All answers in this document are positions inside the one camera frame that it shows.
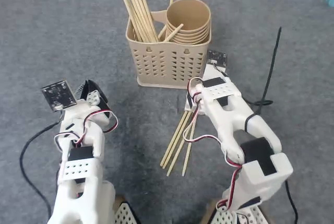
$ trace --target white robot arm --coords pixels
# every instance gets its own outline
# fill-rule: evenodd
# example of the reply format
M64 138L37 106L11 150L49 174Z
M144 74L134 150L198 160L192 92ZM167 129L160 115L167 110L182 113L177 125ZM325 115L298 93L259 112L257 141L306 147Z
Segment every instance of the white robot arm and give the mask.
M88 80L82 90L82 96L74 99L65 81L42 89L51 108L65 112L60 133L54 138L62 152L62 162L54 210L48 224L115 223L112 209L115 189L103 180L101 162L104 133L114 130L118 119L94 82ZM103 131L110 121L114 122L113 126Z
M214 138L219 141L225 160L236 167L231 187L223 193L217 207L237 211L268 200L293 168L281 152L279 138L260 115L253 113L235 84L223 74L219 67L207 64L204 78L194 78L201 82L194 87L194 79L189 82L188 103L197 104L197 111L211 119L218 132L218 138ZM237 130L245 130L254 139L239 144L233 137Z

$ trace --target beige plastic basket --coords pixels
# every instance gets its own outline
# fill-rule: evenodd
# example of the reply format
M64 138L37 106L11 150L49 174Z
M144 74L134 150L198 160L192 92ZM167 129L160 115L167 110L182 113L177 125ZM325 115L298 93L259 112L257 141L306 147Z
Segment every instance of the beige plastic basket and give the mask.
M166 10L151 12L154 21L165 23ZM185 89L192 77L203 76L211 41L211 27L207 41L198 45L174 42L143 43L129 19L126 29L132 56L137 69L137 81L145 87Z

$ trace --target stacked cups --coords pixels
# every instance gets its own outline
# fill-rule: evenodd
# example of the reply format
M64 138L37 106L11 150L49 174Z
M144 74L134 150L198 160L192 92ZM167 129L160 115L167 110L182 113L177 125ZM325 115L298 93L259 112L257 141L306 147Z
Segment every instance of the stacked cups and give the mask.
M211 26L210 8L200 0L177 0L167 9L167 31L170 35L180 24L181 30L171 41L183 45L204 43L209 38Z

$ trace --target cup handle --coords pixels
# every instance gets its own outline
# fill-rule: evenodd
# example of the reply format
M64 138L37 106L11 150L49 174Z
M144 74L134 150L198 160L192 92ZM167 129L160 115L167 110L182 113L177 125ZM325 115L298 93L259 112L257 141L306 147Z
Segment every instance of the cup handle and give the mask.
M166 12L167 12L167 10L152 11L151 15L152 15L152 18L153 18L154 21L166 24Z

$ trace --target wooden chopstick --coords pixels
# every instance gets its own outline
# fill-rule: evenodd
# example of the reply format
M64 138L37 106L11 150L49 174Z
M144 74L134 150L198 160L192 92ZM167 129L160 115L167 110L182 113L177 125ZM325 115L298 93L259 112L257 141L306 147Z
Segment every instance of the wooden chopstick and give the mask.
M197 121L197 116L194 119L194 123L192 125L192 131L190 133L190 138L189 139L194 138L194 131L195 131L196 121ZM187 169L187 165L188 165L188 160L189 160L191 148L192 148L192 143L188 143L186 158L184 159L184 163L183 163L182 176L184 176L186 174L186 169Z
M174 134L173 134L173 137L172 137L172 139L171 139L171 141L170 141L170 143L169 143L169 145L168 145L168 147L167 147L167 150L166 150L166 152L165 152L165 154L164 154L164 156L163 156L163 158L162 158L162 160L161 160L161 162L160 162L160 166L161 166L161 167L162 167L163 164L165 163L166 158L167 158L167 155L169 154L169 151L171 150L172 145L174 144L175 138L176 138L178 132L180 131L180 128L181 128L181 126L182 126L182 124L183 124L183 122L184 122L184 119L187 117L187 114L188 114L188 113L189 113L188 111L184 111L184 113L183 113L183 115L182 115L182 117L181 117L181 120L180 120L180 122L179 122L179 124L178 124L178 126L177 126L177 128L176 128L176 130L175 130L175 132L174 132Z
M190 133L190 139L193 138L193 137L191 136L192 134L194 134L193 128L194 128L194 125L192 125L192 132ZM186 131L186 133L185 133L185 136L188 136L189 130L190 130L190 128L187 129L187 131ZM181 152L181 150L182 150L182 147L183 147L183 145L184 145L184 143L185 143L184 138L183 138L183 137L181 137L181 138L182 138L182 141L181 141L180 145L178 146L178 149L177 149L177 151L176 151L176 153L175 153L175 155L174 155L174 158L173 158L173 160L172 160L171 165L169 166L169 169L168 169L168 172L167 172L167 176L169 176L169 175L171 174L171 172L172 172L172 170L173 170L173 167L174 167L174 165L175 165L175 163L176 163L176 160L177 160L177 158L178 158L178 156L179 156L179 154L180 154L180 152Z
M175 141L174 141L174 143L173 143L173 145L172 145L172 147L171 147L171 150L169 151L169 154L168 154L168 156L167 156L167 158L166 158L166 160L165 160L165 163L164 163L163 166L162 166L163 169L166 168L166 166L167 166L169 160L171 159L171 156L172 156L172 154L173 154L173 152L174 152L174 149L175 149L175 147L176 147L176 145L177 145L177 142L178 142L180 136L182 135L182 133L183 133L183 129L185 128L185 126L186 126L186 124L187 124L187 122L188 122L189 117L190 117L191 114L192 114L192 112L188 112L186 118L184 119L184 122L182 123L182 126L181 126L181 128L180 128L180 130L179 130L179 132L178 132L178 134L177 134L177 136L176 136L176 138L175 138Z
M164 25L164 27L161 29L161 31L158 34L158 39L161 39L162 35L166 32L166 29L167 29L167 25Z
M144 4L144 8L145 8L145 10L146 10L146 14L147 14L148 19L149 19L149 21L150 21L150 25L151 25L151 27L152 27L154 37L155 37L156 41L158 42L158 41L159 41L159 39L158 39L158 35L157 35L157 32L156 32L156 29L154 28L154 24L153 24L153 20L152 20L152 15L151 15L151 12L150 12L150 10L149 10L149 8L148 8L147 1L146 1L146 0L142 0L142 2L143 2L143 4Z
M153 21L150 21L151 13L149 12L149 14L147 14L147 10L145 8L143 0L138 0L138 2L139 2L140 9L142 11L142 14L144 16L144 19L145 19L145 22L146 22L146 25L147 25L147 30L150 34L152 42L157 42L158 41L158 36L157 36L156 30L154 28Z
M183 26L183 24L181 24L177 28L175 28L175 30L172 31L172 33L170 35L168 35L167 38L163 42L170 41L178 33L178 31L181 30L182 26Z
M129 0L123 0L124 4L125 4L125 7L127 9L127 12L129 13L129 16L130 16L130 20L132 22L132 25L134 27L134 30L135 30L135 33L137 35L137 38L139 41L143 41L141 35L140 35L140 32L139 32L139 28L138 28L138 25L137 25L137 21L135 20L135 17L134 17L134 14L133 14L133 11L132 11L132 8L131 8L131 5L130 5L130 1Z
M139 28L141 29L141 34L142 36L144 36L147 42L151 42L151 38L150 38L149 33L147 32L147 29L146 29L147 26L145 25L144 16L139 8L139 4L137 0L131 0L131 2L132 2L133 10L136 14L135 17L138 20L137 24L139 25Z

